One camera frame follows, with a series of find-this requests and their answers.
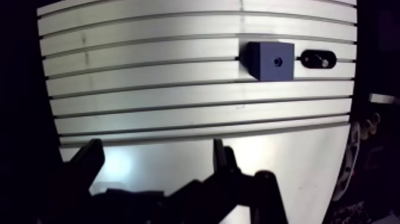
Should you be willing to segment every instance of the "metal surface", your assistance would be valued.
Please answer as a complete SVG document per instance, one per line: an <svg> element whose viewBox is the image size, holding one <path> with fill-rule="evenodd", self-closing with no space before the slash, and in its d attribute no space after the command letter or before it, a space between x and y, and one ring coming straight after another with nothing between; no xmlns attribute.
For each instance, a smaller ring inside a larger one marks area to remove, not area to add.
<svg viewBox="0 0 400 224"><path fill-rule="evenodd" d="M106 48L43 60L46 76L153 61L190 58L230 57L239 55L239 40L197 39L168 41Z"/></svg>
<svg viewBox="0 0 400 224"><path fill-rule="evenodd" d="M289 223L319 224L330 201L346 146L349 126L274 135L223 139L242 172L271 170L277 178ZM105 164L91 187L167 194L213 172L212 140L106 147ZM61 149L64 161L77 149ZM239 207L225 223L249 223Z"/></svg>
<svg viewBox="0 0 400 224"><path fill-rule="evenodd" d="M350 106L351 99L271 102L72 117L55 119L55 124L59 134L223 125L232 122L287 120L303 116L347 113Z"/></svg>
<svg viewBox="0 0 400 224"><path fill-rule="evenodd" d="M356 27L323 21L271 16L204 15L157 18L68 32L40 41L42 55L125 41L151 41L190 35L259 33L356 40Z"/></svg>
<svg viewBox="0 0 400 224"><path fill-rule="evenodd" d="M354 63L337 63L333 69L306 69L295 61L295 79L350 79ZM90 94L221 82L255 81L238 61L169 64L119 69L47 80L50 96Z"/></svg>
<svg viewBox="0 0 400 224"><path fill-rule="evenodd" d="M349 121L349 116L331 116L319 117L312 119L286 120L279 122L267 123L252 123L249 125L226 125L217 127L201 127L187 128L176 130L161 130L152 132L137 132L137 133L119 133L112 135L85 135L85 136L70 136L60 137L62 144L84 144L92 138L101 138L103 141L118 143L118 142L137 142L137 141L154 141L155 139L177 139L177 138L222 138L226 135L249 135L258 131L276 132L277 130L286 130L294 127L306 127L315 125L326 125L331 123L346 123Z"/></svg>
<svg viewBox="0 0 400 224"><path fill-rule="evenodd" d="M343 97L353 93L353 81L255 82L157 88L96 94L51 101L53 115L151 110L151 108Z"/></svg>
<svg viewBox="0 0 400 224"><path fill-rule="evenodd" d="M288 15L306 15L334 20L357 21L356 10L343 5L310 0L147 0L111 1L61 12L39 20L39 34L146 15L166 15L190 12L257 11Z"/></svg>

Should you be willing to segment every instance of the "bolt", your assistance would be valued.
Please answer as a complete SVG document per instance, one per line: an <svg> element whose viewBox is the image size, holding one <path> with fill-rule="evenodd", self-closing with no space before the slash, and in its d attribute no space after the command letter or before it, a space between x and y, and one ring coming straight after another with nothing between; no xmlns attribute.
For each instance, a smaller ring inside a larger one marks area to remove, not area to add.
<svg viewBox="0 0 400 224"><path fill-rule="evenodd" d="M328 65L329 65L329 61L326 60L326 59L323 59L322 60L322 67L326 68L326 67L328 67Z"/></svg>
<svg viewBox="0 0 400 224"><path fill-rule="evenodd" d="M283 63L282 58L279 57L274 59L274 64L276 67L282 66L282 63Z"/></svg>

